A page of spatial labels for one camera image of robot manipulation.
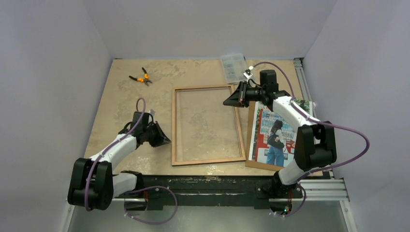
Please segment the colour photo print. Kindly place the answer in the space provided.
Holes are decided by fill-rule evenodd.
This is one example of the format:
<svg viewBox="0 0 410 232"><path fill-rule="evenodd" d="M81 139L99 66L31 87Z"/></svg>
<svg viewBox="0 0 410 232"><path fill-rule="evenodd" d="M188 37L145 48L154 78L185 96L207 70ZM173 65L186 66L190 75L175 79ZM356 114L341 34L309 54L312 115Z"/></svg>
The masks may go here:
<svg viewBox="0 0 410 232"><path fill-rule="evenodd" d="M297 128L300 127L301 125L309 123L308 121L306 121L306 119L301 113L297 112L294 109L294 106L298 106L298 109L303 111L305 115L306 114L311 115L312 113L311 105L312 105L312 102L310 101L294 99L292 97L281 97L277 100L274 100L274 103L273 103L274 110L271 111L269 109L272 113L276 113L279 116L281 116L286 121L286 123L290 126L290 128L293 129L294 131L294 135L292 136L293 142L288 147L288 151L293 154L293 160L294 160ZM269 139L268 139L268 143L272 147L278 148L280 151L282 151L282 149L285 147L284 138L283 138L283 134L281 131L282 127L283 127L283 122L278 121L278 120L275 121L271 129L271 135L269 136Z"/></svg>

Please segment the brown cardboard backing board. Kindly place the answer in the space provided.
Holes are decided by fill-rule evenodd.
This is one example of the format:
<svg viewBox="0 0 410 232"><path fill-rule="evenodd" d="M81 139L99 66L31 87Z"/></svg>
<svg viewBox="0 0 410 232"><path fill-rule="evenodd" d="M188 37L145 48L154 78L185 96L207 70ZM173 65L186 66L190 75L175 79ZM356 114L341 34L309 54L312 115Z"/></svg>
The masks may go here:
<svg viewBox="0 0 410 232"><path fill-rule="evenodd" d="M283 122L281 131L285 147L282 151L268 143L271 129L277 120ZM247 133L246 167L279 171L293 160L293 154L288 151L293 142L293 129L281 116L259 102L250 104Z"/></svg>

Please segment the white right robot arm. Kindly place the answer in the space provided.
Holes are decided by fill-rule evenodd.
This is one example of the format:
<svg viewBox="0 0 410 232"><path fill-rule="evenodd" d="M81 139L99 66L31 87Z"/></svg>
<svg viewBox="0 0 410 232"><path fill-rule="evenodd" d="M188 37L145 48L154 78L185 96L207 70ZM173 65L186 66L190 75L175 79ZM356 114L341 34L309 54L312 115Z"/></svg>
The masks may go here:
<svg viewBox="0 0 410 232"><path fill-rule="evenodd" d="M261 81L255 86L251 86L253 79L250 68L243 75L246 80L239 83L223 105L243 108L249 107L250 102L260 102L284 118L296 132L294 160L274 174L271 184L272 192L282 197L313 169L323 168L336 161L334 129L320 122L312 122L312 117L295 103L287 91L279 90L274 70L260 71Z"/></svg>

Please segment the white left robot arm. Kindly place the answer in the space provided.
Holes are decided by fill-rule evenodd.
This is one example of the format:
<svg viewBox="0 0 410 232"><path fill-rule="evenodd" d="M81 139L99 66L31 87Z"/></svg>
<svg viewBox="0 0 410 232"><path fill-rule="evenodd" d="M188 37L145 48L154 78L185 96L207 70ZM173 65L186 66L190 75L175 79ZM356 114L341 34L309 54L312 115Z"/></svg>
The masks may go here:
<svg viewBox="0 0 410 232"><path fill-rule="evenodd" d="M171 143L151 113L135 111L112 143L90 158L78 158L73 165L67 201L86 210L105 210L121 195L140 197L144 193L143 175L137 171L113 170L143 143L158 147Z"/></svg>

